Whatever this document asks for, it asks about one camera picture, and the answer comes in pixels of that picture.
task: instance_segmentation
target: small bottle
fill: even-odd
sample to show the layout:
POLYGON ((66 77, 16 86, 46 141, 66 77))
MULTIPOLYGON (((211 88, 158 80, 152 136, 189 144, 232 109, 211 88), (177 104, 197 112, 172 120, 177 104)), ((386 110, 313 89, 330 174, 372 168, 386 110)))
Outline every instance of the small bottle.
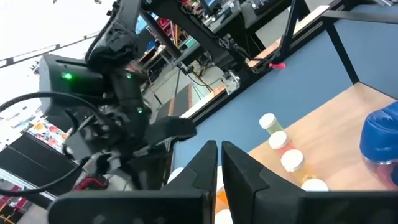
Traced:
POLYGON ((299 186, 303 185, 309 179, 317 178, 305 163, 303 153, 298 149, 286 151, 282 155, 280 162, 285 170, 298 182, 299 186))
POLYGON ((284 131, 276 131, 271 134, 268 139, 268 143, 271 149, 275 149, 281 155, 283 155, 288 150, 296 148, 284 131))
POLYGON ((226 198, 226 192, 224 189, 223 169, 221 166, 217 167, 217 199, 222 201, 225 205, 228 205, 228 200, 226 198))
POLYGON ((318 178, 312 178, 303 183, 301 189, 305 191, 329 191, 327 184, 318 178))
POLYGON ((283 131, 284 129, 276 120, 276 117, 273 113, 264 114, 259 120, 260 126, 263 129, 266 129, 269 134, 273 134, 276 131, 283 131))

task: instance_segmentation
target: black cable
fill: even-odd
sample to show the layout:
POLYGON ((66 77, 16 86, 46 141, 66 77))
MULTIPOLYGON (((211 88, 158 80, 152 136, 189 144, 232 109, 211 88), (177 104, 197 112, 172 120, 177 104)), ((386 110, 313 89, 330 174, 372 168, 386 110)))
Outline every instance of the black cable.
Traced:
POLYGON ((124 183, 123 191, 126 191, 127 184, 128 182, 126 181, 126 183, 124 183))
POLYGON ((73 168, 73 170, 71 170, 69 173, 65 174, 64 176, 62 176, 61 178, 50 182, 48 184, 45 184, 41 187, 38 187, 36 189, 30 189, 30 190, 21 190, 21 191, 12 191, 12 190, 3 190, 0 189, 0 195, 4 195, 4 196, 9 196, 9 197, 21 197, 21 196, 25 196, 28 194, 39 194, 41 192, 45 192, 48 189, 51 189, 54 185, 57 185, 61 182, 63 182, 64 180, 68 179, 70 176, 72 176, 73 174, 76 174, 77 172, 80 171, 80 169, 86 164, 86 162, 88 161, 88 159, 83 159, 79 165, 77 165, 75 168, 73 168))
MULTIPOLYGON (((56 93, 56 92, 37 92, 37 93, 28 93, 22 96, 18 96, 15 97, 5 103, 3 103, 2 105, 0 105, 0 112, 3 112, 4 110, 6 110, 8 107, 19 103, 21 101, 24 100, 29 100, 29 99, 33 99, 33 98, 62 98, 62 99, 73 99, 75 101, 79 101, 80 103, 83 103, 86 107, 88 107, 89 109, 91 109, 94 113, 94 115, 102 120, 102 121, 107 121, 108 118, 105 117, 105 115, 101 114, 101 112, 99 111, 98 108, 96 108, 94 105, 92 105, 91 103, 77 97, 77 96, 73 96, 67 93, 56 93)), ((78 164, 73 170, 71 170, 69 173, 65 174, 64 176, 62 176, 61 178, 45 184, 41 187, 38 187, 36 189, 30 189, 30 190, 21 190, 21 191, 11 191, 11 190, 3 190, 0 189, 0 195, 5 195, 5 196, 10 196, 10 197, 20 197, 20 196, 24 196, 27 194, 38 194, 41 192, 45 192, 48 189, 52 188, 54 185, 59 184, 61 182, 63 182, 64 180, 68 179, 69 177, 71 177, 73 174, 76 174, 77 172, 80 171, 80 169, 86 164, 86 162, 88 161, 89 158, 85 158, 82 159, 80 164, 78 164)))
POLYGON ((207 86, 210 86, 210 85, 212 85, 212 84, 214 84, 214 83, 216 83, 216 82, 218 82, 218 80, 221 80, 221 81, 223 81, 223 79, 222 78, 217 78, 215 81, 213 81, 212 83, 210 83, 210 84, 206 84, 206 85, 203 85, 203 84, 200 84, 200 83, 198 83, 198 82, 196 82, 190 75, 187 75, 188 76, 188 78, 189 79, 191 79, 194 83, 196 83, 197 85, 199 85, 199 86, 203 86, 203 87, 207 87, 207 86))
POLYGON ((177 93, 178 93, 178 84, 180 82, 180 75, 181 75, 181 69, 178 70, 177 83, 175 84, 174 97, 177 96, 177 93))
MULTIPOLYGON (((72 134, 74 134, 77 129, 79 128, 79 121, 77 120, 77 118, 68 110, 65 110, 65 114, 69 117, 71 123, 72 123, 72 130, 70 131, 70 133, 68 134, 69 136, 71 136, 72 134)), ((67 151, 67 145, 65 143, 62 144, 61 146, 61 151, 63 153, 63 155, 69 159, 69 160, 74 160, 73 155, 70 154, 67 151)))
POLYGON ((199 93, 201 94, 202 97, 205 97, 205 96, 203 95, 203 93, 202 93, 201 91, 199 91, 195 85, 192 85, 192 86, 193 86, 193 90, 195 90, 195 92, 197 93, 197 95, 198 95, 198 97, 199 97, 199 100, 201 100, 201 97, 200 97, 199 93))
POLYGON ((8 107, 10 107, 16 103, 19 103, 24 100, 33 99, 33 98, 58 98, 58 99, 63 99, 63 100, 67 99, 67 100, 78 101, 79 103, 83 103, 85 107, 92 110, 93 114, 96 116, 96 118, 98 120, 100 120, 108 125, 116 126, 116 124, 114 124, 108 117, 103 115, 97 107, 95 107, 91 103, 87 102, 86 100, 84 100, 78 96, 74 96, 74 95, 71 95, 68 93, 37 92, 37 93, 28 93, 28 94, 25 94, 22 96, 17 96, 15 98, 3 103, 2 105, 0 105, 0 112, 3 112, 5 109, 7 109, 8 107))

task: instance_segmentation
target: white bottle cap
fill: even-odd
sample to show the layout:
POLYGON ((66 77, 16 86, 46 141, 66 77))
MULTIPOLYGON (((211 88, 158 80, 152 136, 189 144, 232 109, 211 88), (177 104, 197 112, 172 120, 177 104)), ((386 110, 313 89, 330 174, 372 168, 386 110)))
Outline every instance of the white bottle cap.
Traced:
POLYGON ((224 209, 217 213, 214 224, 233 224, 230 210, 224 209))
POLYGON ((273 113, 266 113, 260 118, 259 123, 263 129, 267 129, 276 123, 276 117, 273 113))
POLYGON ((301 188, 305 191, 329 191, 327 184, 317 178, 305 181, 301 188))
POLYGON ((280 163, 282 163, 287 172, 294 172, 303 166, 304 155, 298 149, 291 149, 282 155, 280 163))
POLYGON ((217 193, 224 187, 223 167, 217 167, 217 193))
POLYGON ((271 134, 268 139, 269 146, 271 149, 282 149, 289 142, 286 132, 276 131, 271 134))

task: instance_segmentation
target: white ceiling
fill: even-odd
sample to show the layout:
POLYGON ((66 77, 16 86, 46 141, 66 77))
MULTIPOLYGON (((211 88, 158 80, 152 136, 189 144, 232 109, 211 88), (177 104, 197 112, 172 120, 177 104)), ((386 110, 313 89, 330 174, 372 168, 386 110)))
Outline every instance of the white ceiling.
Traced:
MULTIPOLYGON (((74 42, 102 29, 109 17, 112 0, 101 5, 94 0, 0 0, 0 60, 53 44, 74 42)), ((67 47, 53 54, 82 58, 93 39, 67 47)), ((38 91, 38 76, 32 75, 34 60, 0 69, 0 103, 13 97, 38 91)), ((40 102, 29 100, 0 115, 11 116, 23 106, 34 111, 40 102)))
POLYGON ((0 58, 66 44, 101 30, 113 1, 0 0, 0 58))

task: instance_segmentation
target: wooden table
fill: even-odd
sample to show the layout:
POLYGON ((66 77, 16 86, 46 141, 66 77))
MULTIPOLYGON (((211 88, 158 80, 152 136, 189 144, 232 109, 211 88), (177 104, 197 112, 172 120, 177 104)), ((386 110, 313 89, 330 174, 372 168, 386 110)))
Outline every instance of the wooden table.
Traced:
MULTIPOLYGON (((357 83, 285 130, 330 190, 386 190, 362 161, 359 140, 367 115, 392 102, 389 96, 357 83)), ((267 141, 249 155, 295 184, 267 141)), ((216 202, 216 213, 225 208, 216 202)))

